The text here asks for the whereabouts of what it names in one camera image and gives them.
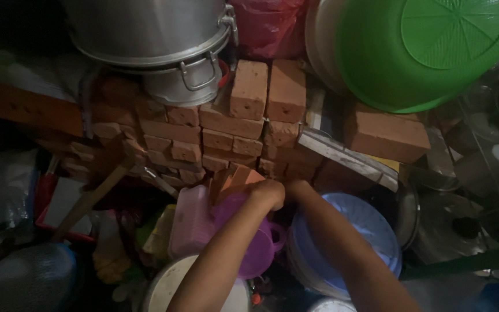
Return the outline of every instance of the forearm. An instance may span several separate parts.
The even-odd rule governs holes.
[[[178,287],[167,311],[219,311],[260,223],[273,206],[251,195],[213,236]]]
[[[340,271],[358,311],[419,311],[394,274],[340,212],[307,183],[293,193],[315,244]]]

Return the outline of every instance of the stacked pots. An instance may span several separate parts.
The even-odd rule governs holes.
[[[171,106],[215,97],[217,54],[237,44],[234,9],[224,0],[62,0],[69,33],[88,57],[144,76],[146,90]]]

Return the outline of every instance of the green plastic bowl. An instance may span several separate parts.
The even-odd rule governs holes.
[[[499,60],[499,0],[348,0],[336,65],[365,104],[431,109]]]

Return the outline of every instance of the purple plastic container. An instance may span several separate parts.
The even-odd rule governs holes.
[[[213,208],[212,214],[215,217],[217,231],[240,209],[247,198],[246,193],[232,194]],[[273,232],[278,234],[277,242],[273,240]],[[285,242],[286,230],[264,218],[242,259],[238,277],[252,279],[263,274],[273,263],[274,253],[281,250]]]

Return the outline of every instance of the red plastic bag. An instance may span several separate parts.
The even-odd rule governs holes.
[[[231,0],[240,52],[247,58],[294,59],[305,55],[306,0]]]

